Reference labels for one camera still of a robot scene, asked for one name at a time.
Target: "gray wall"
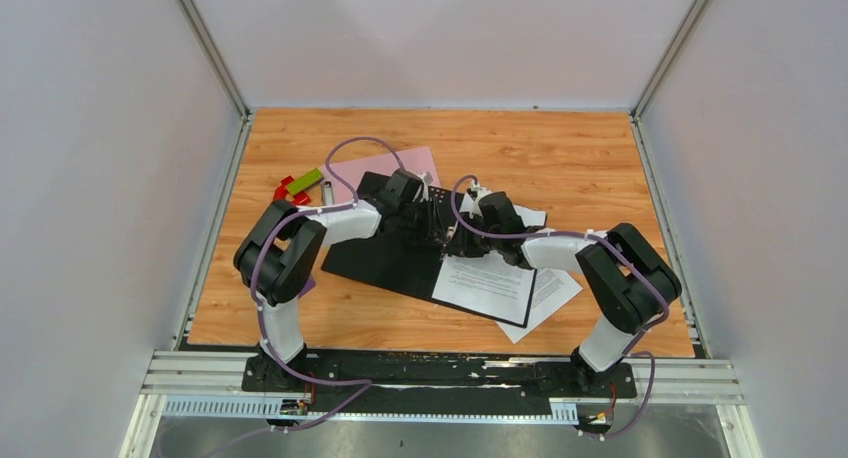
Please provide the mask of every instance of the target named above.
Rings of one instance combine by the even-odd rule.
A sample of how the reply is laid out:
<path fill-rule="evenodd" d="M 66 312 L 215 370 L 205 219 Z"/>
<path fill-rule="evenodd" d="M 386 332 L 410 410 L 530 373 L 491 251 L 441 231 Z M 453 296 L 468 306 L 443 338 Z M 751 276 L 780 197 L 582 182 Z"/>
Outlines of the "gray wall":
<path fill-rule="evenodd" d="M 848 0 L 714 0 L 645 119 L 767 457 L 845 456 Z"/>
<path fill-rule="evenodd" d="M 629 108 L 692 0 L 196 0 L 253 106 Z"/>
<path fill-rule="evenodd" d="M 174 0 L 0 0 L 0 455 L 112 457 L 237 118 Z"/>

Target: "black robot arm segment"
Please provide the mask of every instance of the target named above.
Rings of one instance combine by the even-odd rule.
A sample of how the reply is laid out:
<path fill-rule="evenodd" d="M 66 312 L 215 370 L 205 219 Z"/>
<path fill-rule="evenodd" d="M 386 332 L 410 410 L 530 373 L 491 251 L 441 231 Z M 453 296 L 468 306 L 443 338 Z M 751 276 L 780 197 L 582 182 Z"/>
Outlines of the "black robot arm segment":
<path fill-rule="evenodd" d="M 288 247 L 283 251 L 275 244 L 270 246 L 260 264 L 257 290 L 271 306 L 287 303 L 307 284 L 322 246 L 368 238 L 377 232 L 424 229 L 429 205 L 421 199 L 425 186 L 418 176 L 397 170 L 386 186 L 363 196 L 350 209 L 317 213 L 315 208 L 300 208 L 311 215 L 299 216 L 280 230 L 276 238 L 289 240 Z M 233 258 L 233 265 L 245 286 L 250 286 L 259 251 L 268 235 L 283 219 L 297 211 L 298 208 L 287 201 L 275 201 L 254 225 Z"/>
<path fill-rule="evenodd" d="M 245 286 L 250 286 L 259 250 L 268 235 L 283 218 L 296 211 L 297 207 L 287 201 L 274 201 L 236 251 L 233 265 L 241 274 Z M 306 286 L 326 233 L 324 225 L 302 216 L 280 230 L 276 238 L 290 239 L 289 246 L 285 251 L 274 245 L 268 249 L 268 254 L 259 265 L 259 279 L 256 283 L 258 292 L 269 305 L 293 300 Z"/>
<path fill-rule="evenodd" d="M 524 221 L 516 213 L 512 201 L 502 191 L 491 193 L 488 190 L 470 189 L 468 195 L 474 200 L 478 212 L 463 212 L 460 216 L 480 231 L 503 235 L 532 233 L 542 228 L 524 226 Z M 529 270 L 533 267 L 521 251 L 523 243 L 523 239 L 486 238 L 457 224 L 444 251 L 448 255 L 466 258 L 479 258 L 490 251 L 497 251 L 506 263 Z"/>
<path fill-rule="evenodd" d="M 635 226 L 616 225 L 606 238 L 660 292 L 666 304 L 680 296 L 683 289 L 677 275 Z M 651 291 L 632 274 L 625 275 L 618 260 L 603 246 L 583 248 L 577 253 L 577 262 L 598 306 L 617 329 L 635 334 L 662 311 Z"/>

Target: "wooden tabletop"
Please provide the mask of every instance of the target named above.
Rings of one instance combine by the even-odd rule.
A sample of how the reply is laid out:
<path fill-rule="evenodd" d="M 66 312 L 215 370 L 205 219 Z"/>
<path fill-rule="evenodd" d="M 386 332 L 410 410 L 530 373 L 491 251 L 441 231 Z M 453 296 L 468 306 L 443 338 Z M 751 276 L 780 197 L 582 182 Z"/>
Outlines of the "wooden tabletop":
<path fill-rule="evenodd" d="M 340 141 L 377 136 L 398 150 L 429 146 L 443 187 L 476 174 L 516 204 L 546 210 L 561 230 L 608 229 L 630 222 L 665 250 L 630 122 L 624 113 L 458 110 L 262 109 L 227 207 L 204 284 L 190 343 L 253 345 L 255 308 L 233 268 L 236 249 L 286 175 L 323 164 Z M 385 153 L 360 142 L 339 161 Z M 320 203 L 320 192 L 310 191 Z M 568 354 L 600 311 L 584 291 L 513 345 L 495 322 L 313 269 L 318 286 L 300 301 L 308 346 L 428 351 Z M 693 356 L 679 301 L 669 320 L 636 348 Z"/>

